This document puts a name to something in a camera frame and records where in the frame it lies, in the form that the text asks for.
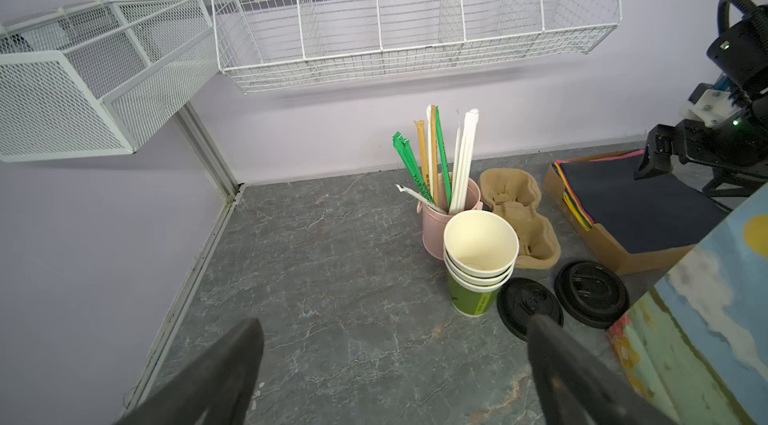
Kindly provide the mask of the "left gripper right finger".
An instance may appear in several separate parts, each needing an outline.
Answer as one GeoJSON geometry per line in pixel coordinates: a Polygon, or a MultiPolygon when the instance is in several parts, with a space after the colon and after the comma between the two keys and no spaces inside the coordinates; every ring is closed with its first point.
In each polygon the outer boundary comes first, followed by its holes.
{"type": "Polygon", "coordinates": [[[671,424],[561,326],[531,318],[527,353],[548,424],[671,424]]]}

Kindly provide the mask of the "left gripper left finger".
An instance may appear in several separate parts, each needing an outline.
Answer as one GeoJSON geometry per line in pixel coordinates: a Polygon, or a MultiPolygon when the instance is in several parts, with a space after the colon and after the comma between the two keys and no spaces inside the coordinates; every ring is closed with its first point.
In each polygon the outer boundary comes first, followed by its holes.
{"type": "Polygon", "coordinates": [[[265,348],[260,321],[239,322],[121,424],[242,424],[265,348]]]}

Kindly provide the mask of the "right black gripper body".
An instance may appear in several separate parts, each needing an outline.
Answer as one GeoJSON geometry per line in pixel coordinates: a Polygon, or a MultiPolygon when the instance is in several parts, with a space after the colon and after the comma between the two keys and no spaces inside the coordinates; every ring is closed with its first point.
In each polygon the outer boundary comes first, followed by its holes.
{"type": "Polygon", "coordinates": [[[701,83],[680,112],[678,124],[649,132],[636,180],[670,174],[677,157],[712,169],[708,197],[748,197],[767,183],[765,91],[752,100],[731,82],[701,83]]]}

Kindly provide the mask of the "black cup lid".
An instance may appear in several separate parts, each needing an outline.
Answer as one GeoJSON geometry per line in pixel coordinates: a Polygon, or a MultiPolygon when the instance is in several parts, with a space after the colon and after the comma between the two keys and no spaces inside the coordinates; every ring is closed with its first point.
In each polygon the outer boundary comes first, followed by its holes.
{"type": "Polygon", "coordinates": [[[622,280],[598,262],[579,260],[563,266],[553,288],[561,306],[580,323],[606,330],[629,309],[622,280]]]}

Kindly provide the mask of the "stack of black lids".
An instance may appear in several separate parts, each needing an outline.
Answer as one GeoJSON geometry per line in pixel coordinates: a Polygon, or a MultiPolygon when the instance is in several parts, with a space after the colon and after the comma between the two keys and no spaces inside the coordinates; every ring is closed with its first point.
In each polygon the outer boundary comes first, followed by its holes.
{"type": "Polygon", "coordinates": [[[535,315],[546,316],[559,326],[564,324],[563,309],[556,296],[544,285],[528,278],[510,278],[500,288],[496,303],[503,324],[524,341],[535,315]]]}

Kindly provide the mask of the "white green paper bag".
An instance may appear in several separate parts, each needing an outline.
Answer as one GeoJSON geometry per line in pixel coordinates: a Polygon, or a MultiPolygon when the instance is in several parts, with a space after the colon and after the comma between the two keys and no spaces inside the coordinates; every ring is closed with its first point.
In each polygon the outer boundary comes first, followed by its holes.
{"type": "Polygon", "coordinates": [[[767,421],[767,189],[607,332],[631,386],[679,424],[767,421]]]}

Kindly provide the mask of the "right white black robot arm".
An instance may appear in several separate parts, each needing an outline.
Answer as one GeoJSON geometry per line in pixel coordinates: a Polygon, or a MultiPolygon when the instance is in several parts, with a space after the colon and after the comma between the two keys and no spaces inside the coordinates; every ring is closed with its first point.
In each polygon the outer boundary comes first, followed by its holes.
{"type": "Polygon", "coordinates": [[[682,121],[648,134],[636,180],[673,171],[671,158],[712,169],[702,193],[748,197],[767,183],[767,7],[719,0],[707,57],[720,69],[681,106],[682,121]]]}

